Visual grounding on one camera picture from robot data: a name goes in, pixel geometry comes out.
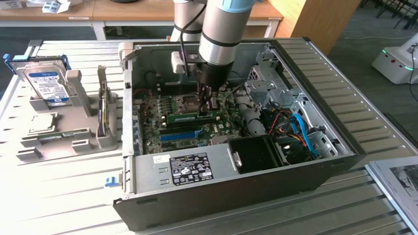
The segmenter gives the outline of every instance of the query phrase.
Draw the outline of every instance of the green circuit board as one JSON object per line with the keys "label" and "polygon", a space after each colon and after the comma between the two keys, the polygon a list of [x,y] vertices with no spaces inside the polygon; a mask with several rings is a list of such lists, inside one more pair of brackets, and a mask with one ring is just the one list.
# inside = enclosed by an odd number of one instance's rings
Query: green circuit board
{"label": "green circuit board", "polygon": [[[143,132],[145,154],[161,153],[173,150],[202,147],[215,144],[211,140],[226,140],[239,138],[241,129],[235,127],[234,120],[242,120],[239,112],[234,110],[227,114],[225,108],[225,97],[229,91],[219,94],[221,110],[209,113],[207,117],[198,117],[194,111],[185,112],[179,107],[179,99],[186,95],[174,96],[151,96],[141,95],[135,99],[134,104],[141,114],[141,126]],[[210,119],[211,123],[193,124],[189,121]],[[170,123],[182,123],[183,128],[190,128],[187,133],[198,132],[195,137],[179,140],[162,141],[161,131],[173,130],[169,128]]]}

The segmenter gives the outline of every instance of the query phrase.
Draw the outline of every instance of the metal grated table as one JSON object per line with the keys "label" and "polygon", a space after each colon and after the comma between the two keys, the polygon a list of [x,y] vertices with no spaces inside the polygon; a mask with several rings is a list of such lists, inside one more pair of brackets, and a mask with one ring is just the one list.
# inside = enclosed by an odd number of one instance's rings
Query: metal grated table
{"label": "metal grated table", "polygon": [[[72,68],[83,73],[82,83],[88,94],[95,94],[99,88],[96,67],[107,66],[108,86],[119,94],[119,142],[121,42],[46,41],[40,47],[27,50],[28,55],[39,56],[64,53]],[[369,156],[350,172],[333,177],[315,191],[138,234],[412,234],[362,166],[373,160],[417,155],[417,149],[315,46],[302,38],[279,39],[279,42]],[[121,188],[103,189],[106,178],[122,170],[122,143],[119,149],[107,153],[35,164],[18,165],[18,158],[11,156],[23,123],[32,112],[28,89],[14,76],[0,102],[0,234],[134,234],[111,206],[112,199],[122,194]]]}

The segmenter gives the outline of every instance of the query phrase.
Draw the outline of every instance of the circuit board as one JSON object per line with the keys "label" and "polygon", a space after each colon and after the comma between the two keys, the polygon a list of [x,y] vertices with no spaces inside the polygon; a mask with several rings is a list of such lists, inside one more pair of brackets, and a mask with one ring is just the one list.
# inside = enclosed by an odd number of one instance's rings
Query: circuit board
{"label": "circuit board", "polygon": [[242,137],[241,129],[234,125],[234,120],[242,120],[239,112],[229,114],[225,106],[229,91],[221,92],[218,96],[221,110],[209,112],[203,118],[197,116],[197,103],[187,100],[193,99],[195,93],[170,96],[151,96],[147,93],[138,95],[142,99],[135,99],[134,105],[141,114],[145,154],[203,147]]}

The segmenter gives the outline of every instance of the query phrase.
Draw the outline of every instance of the floor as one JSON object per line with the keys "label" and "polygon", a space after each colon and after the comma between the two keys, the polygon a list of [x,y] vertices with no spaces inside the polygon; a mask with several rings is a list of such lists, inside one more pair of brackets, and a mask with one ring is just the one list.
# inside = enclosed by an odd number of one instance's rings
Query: floor
{"label": "floor", "polygon": [[[393,115],[414,139],[418,140],[418,102],[409,93],[409,86],[393,84],[370,65],[384,47],[400,46],[408,39],[346,39],[346,37],[362,38],[369,36],[400,38],[413,36],[417,33],[418,25],[410,30],[404,30],[405,23],[402,23],[398,29],[393,29],[398,17],[393,19],[392,13],[386,12],[377,19],[377,13],[378,9],[374,8],[373,1],[357,10],[329,57],[378,109]],[[161,34],[166,35],[170,34],[171,30],[165,29],[163,31]],[[155,37],[154,29],[142,29],[142,31],[131,29],[125,31],[125,38],[138,38],[137,35],[145,32],[151,33],[150,37]],[[95,39],[90,27],[2,28],[2,56],[6,53],[12,55],[23,54],[30,40],[38,39],[32,37],[35,34],[43,35],[43,40]],[[7,66],[0,63],[0,97],[11,76],[12,73]],[[418,94],[418,85],[413,85],[413,89]]]}

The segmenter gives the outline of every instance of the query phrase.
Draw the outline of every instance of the warning label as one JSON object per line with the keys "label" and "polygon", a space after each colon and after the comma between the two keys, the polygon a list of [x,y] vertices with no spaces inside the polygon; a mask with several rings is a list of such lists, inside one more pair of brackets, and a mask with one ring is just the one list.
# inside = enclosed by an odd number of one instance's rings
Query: warning label
{"label": "warning label", "polygon": [[173,182],[177,186],[214,178],[207,153],[171,158],[170,166]]}
{"label": "warning label", "polygon": [[56,72],[30,73],[30,77],[32,78],[32,85],[44,100],[64,102],[70,99],[64,86],[59,84],[60,76]]}

